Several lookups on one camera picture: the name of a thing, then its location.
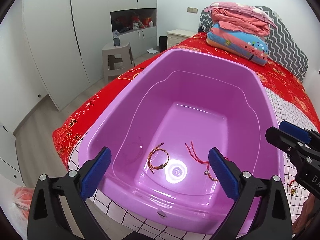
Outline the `red plastic bag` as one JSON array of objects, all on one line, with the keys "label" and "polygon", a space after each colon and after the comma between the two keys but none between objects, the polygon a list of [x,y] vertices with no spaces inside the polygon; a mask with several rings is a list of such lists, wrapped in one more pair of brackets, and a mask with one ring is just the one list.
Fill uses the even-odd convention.
[{"label": "red plastic bag", "polygon": [[28,221],[33,194],[33,188],[19,186],[14,189],[12,210],[16,218],[25,222]]}]

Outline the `grey zigzag headboard cover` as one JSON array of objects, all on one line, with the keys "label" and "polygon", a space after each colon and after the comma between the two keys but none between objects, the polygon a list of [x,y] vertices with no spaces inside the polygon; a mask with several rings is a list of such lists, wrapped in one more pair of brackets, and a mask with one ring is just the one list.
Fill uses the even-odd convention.
[{"label": "grey zigzag headboard cover", "polygon": [[[268,7],[256,7],[270,16],[277,28],[270,26],[270,34],[260,37],[268,45],[268,60],[289,70],[299,81],[303,81],[309,62],[306,54],[297,46],[279,15]],[[199,31],[208,33],[214,25],[210,13],[201,12]]]}]

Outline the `red patterned bed sheet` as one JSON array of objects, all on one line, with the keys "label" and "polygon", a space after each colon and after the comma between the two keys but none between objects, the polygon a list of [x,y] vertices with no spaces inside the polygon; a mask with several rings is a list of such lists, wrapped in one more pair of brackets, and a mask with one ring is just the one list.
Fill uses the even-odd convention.
[{"label": "red patterned bed sheet", "polygon": [[[264,87],[295,105],[316,128],[319,128],[318,115],[302,83],[280,64],[268,60],[267,64],[261,66],[231,52],[212,47],[207,44],[205,34],[196,34],[176,45],[176,48],[218,56],[250,68],[257,74]],[[103,110],[129,82],[157,58],[155,55],[111,81],[74,111],[61,127],[53,131],[53,145],[64,166],[68,165],[73,148]]]}]

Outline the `colourful blue pink pillow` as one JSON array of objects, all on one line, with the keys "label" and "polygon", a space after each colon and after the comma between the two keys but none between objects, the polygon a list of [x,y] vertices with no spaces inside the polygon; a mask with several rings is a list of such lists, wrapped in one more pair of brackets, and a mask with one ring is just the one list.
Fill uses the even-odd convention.
[{"label": "colourful blue pink pillow", "polygon": [[216,23],[207,33],[206,42],[212,47],[221,48],[262,66],[268,62],[268,45],[253,34],[222,29]]}]

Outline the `purple plastic basin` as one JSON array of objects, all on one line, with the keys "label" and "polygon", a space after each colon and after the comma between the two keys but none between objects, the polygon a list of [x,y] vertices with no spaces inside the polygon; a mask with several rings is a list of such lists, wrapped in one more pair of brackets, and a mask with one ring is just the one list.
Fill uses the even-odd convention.
[{"label": "purple plastic basin", "polygon": [[211,148],[258,178],[284,176],[265,139],[277,120],[259,77],[238,63],[171,49],[139,73],[85,135],[79,163],[112,160],[98,205],[118,223],[212,233],[233,201],[204,174]]}]

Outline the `folded pink quilt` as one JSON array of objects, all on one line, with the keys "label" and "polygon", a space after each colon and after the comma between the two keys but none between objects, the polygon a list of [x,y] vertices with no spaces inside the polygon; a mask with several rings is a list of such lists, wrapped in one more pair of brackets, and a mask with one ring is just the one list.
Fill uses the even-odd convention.
[{"label": "folded pink quilt", "polygon": [[210,13],[213,23],[230,31],[265,37],[270,34],[270,26],[277,28],[274,21],[264,11],[235,2],[214,2],[204,9]]}]

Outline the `cream bedside table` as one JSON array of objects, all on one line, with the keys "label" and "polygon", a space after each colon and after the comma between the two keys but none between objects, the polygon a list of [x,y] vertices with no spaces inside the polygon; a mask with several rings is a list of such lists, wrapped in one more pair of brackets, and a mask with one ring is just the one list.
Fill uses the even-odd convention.
[{"label": "cream bedside table", "polygon": [[178,45],[184,40],[191,38],[195,35],[196,35],[196,32],[181,30],[181,29],[167,31],[167,37],[168,37],[167,48],[169,49],[175,45]]}]

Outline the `black cylindrical bin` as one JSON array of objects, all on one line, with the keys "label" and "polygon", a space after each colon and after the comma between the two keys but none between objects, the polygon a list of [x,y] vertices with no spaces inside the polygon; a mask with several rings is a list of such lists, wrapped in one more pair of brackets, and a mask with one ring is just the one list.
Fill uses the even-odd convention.
[{"label": "black cylindrical bin", "polygon": [[159,37],[159,52],[162,53],[167,50],[168,47],[168,37],[167,36],[160,36]]}]

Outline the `beige plastic stool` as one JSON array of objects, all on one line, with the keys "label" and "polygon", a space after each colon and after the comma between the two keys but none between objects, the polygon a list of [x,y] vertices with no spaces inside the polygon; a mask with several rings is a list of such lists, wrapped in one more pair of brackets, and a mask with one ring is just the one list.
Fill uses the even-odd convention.
[{"label": "beige plastic stool", "polygon": [[120,76],[135,66],[129,41],[115,46],[107,43],[102,49],[104,83],[108,84],[112,77]]}]

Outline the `small dark box on stool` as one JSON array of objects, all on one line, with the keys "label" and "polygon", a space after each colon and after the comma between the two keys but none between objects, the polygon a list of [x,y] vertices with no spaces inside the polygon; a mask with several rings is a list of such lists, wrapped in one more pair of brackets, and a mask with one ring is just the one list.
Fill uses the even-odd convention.
[{"label": "small dark box on stool", "polygon": [[115,47],[120,46],[120,38],[119,37],[114,37],[113,38],[113,44]]}]

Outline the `white wardrobe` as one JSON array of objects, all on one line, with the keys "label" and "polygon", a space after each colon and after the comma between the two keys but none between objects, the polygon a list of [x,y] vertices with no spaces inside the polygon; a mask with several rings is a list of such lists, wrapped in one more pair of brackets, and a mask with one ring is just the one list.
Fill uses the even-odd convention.
[{"label": "white wardrobe", "polygon": [[23,0],[22,8],[31,54],[57,109],[103,77],[103,47],[125,16],[151,21],[120,35],[133,57],[157,44],[157,0]]}]

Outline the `gold wall switch plate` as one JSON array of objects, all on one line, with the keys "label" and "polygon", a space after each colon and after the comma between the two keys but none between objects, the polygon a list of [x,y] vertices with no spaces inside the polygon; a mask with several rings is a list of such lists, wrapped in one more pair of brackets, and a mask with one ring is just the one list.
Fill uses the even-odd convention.
[{"label": "gold wall switch plate", "polygon": [[192,8],[192,7],[187,7],[187,12],[196,14],[196,13],[198,13],[198,9],[197,8]]}]

